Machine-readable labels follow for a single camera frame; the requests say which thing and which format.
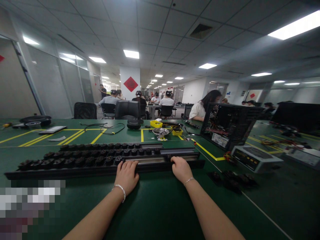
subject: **woman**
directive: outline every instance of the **woman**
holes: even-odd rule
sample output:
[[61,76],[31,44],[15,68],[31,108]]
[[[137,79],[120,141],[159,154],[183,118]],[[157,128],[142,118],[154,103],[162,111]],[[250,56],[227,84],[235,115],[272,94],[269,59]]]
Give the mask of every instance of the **woman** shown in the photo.
[[[230,219],[204,191],[201,185],[193,178],[192,171],[187,161],[181,157],[172,157],[171,162],[173,162],[173,174],[184,185],[186,192],[188,192],[190,196],[205,239],[244,240],[244,237],[241,235],[236,226],[233,225]],[[135,173],[137,165],[138,161],[126,161],[125,163],[121,161],[119,163],[117,167],[116,180],[111,192],[108,193],[107,196],[63,238],[63,240],[104,239],[104,236],[117,209],[121,203],[123,205],[127,204],[126,197],[133,191],[139,181],[139,174]],[[136,206],[134,206],[135,202],[130,204],[126,207],[123,206],[122,208],[124,209],[122,209],[122,211],[128,211],[129,207],[133,208],[133,211],[136,211]],[[163,208],[161,211],[155,212],[157,214],[163,214],[163,216],[172,214],[166,213],[165,208]],[[117,230],[117,228],[125,230],[125,225],[113,226],[113,228],[113,231],[115,229]],[[170,234],[171,230],[165,229],[165,231]]]
[[118,93],[117,98],[119,98],[120,100],[126,100],[126,98],[122,95],[122,92],[121,92],[121,90],[120,90],[120,89],[119,89],[119,90],[117,90],[117,93]]
[[221,93],[218,90],[212,90],[202,100],[195,103],[189,114],[189,118],[203,122],[206,116],[207,106],[210,102],[218,103],[221,99]]
[[[137,91],[136,92],[136,98],[133,98],[132,100],[133,101],[137,101],[137,102],[140,102],[140,106],[147,106],[147,102],[144,98],[142,98],[142,92],[141,91]],[[149,112],[146,111],[146,115],[147,115],[147,119],[150,119],[150,116],[149,116]]]

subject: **chair backrest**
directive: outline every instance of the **chair backrest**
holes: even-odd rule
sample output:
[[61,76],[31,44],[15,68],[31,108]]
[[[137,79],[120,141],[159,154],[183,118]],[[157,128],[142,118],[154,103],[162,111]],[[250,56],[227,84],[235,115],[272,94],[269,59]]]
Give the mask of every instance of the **chair backrest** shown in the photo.
[[140,116],[146,116],[146,106],[140,104]]
[[75,103],[74,119],[97,119],[97,106],[94,103]]
[[117,101],[115,119],[140,118],[140,103],[137,101]]
[[186,104],[185,105],[185,107],[184,107],[184,116],[185,117],[189,118],[192,107],[193,107],[193,104]]
[[101,103],[101,108],[104,113],[114,113],[116,105],[111,103]]
[[161,115],[163,116],[171,116],[172,115],[173,106],[161,106]]

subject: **hand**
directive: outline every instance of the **hand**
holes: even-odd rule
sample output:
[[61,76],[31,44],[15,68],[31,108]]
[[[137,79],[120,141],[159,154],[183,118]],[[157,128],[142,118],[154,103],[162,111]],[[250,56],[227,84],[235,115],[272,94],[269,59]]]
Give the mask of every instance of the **hand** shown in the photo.
[[180,182],[185,184],[193,177],[189,164],[182,157],[172,157],[171,162],[174,162],[172,165],[173,174]]
[[126,192],[126,196],[128,196],[139,180],[139,174],[134,175],[134,170],[138,165],[138,161],[127,161],[123,163],[122,161],[118,165],[116,180],[114,181],[114,185],[119,184],[123,187]]

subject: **electronic component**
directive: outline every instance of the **electronic component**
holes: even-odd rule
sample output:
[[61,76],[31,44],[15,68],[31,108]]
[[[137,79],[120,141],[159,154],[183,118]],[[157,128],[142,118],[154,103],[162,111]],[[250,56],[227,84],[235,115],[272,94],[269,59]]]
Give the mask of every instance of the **electronic component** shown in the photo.
[[2,130],[5,129],[5,128],[8,128],[8,127],[11,127],[11,126],[12,126],[12,123],[3,124],[2,125]]
[[217,172],[209,172],[209,173],[207,173],[207,175],[216,185],[218,185],[218,186],[221,185],[222,179],[221,179],[219,173],[217,173]]
[[252,146],[235,146],[231,155],[255,173],[272,172],[283,164],[280,158]]
[[320,151],[316,149],[297,149],[289,148],[286,156],[303,165],[320,170]]
[[65,128],[67,128],[67,126],[55,126],[55,127],[48,128],[47,130],[41,131],[41,132],[39,132],[39,134],[40,135],[53,134],[53,133],[61,131],[62,129],[65,129]]
[[278,105],[271,121],[294,126],[300,132],[319,134],[320,104],[280,102]]
[[199,126],[195,125],[194,123],[191,123],[189,121],[185,121],[186,124],[190,125],[191,127],[194,127],[194,128],[200,128]]
[[26,160],[5,176],[17,180],[114,175],[121,161],[139,161],[137,172],[171,171],[171,156],[183,157],[192,169],[205,164],[205,160],[198,159],[200,153],[194,152],[194,147],[165,149],[161,143],[81,145],[64,145],[59,152],[49,152],[41,160]]
[[200,135],[225,151],[244,145],[263,108],[210,103]]
[[24,125],[24,123],[20,123],[17,125],[13,125],[12,128],[22,129],[22,128],[28,128],[28,126]]

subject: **gray shirt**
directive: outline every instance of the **gray shirt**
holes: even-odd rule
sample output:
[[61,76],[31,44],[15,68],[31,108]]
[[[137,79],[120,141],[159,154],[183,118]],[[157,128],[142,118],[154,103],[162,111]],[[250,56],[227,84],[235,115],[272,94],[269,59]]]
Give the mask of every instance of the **gray shirt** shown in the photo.
[[117,102],[121,100],[119,98],[115,98],[115,97],[112,97],[112,96],[107,96],[107,97],[104,97],[100,102],[99,102],[99,105],[101,106],[101,103],[110,103],[110,104],[114,104],[114,105],[117,105]]

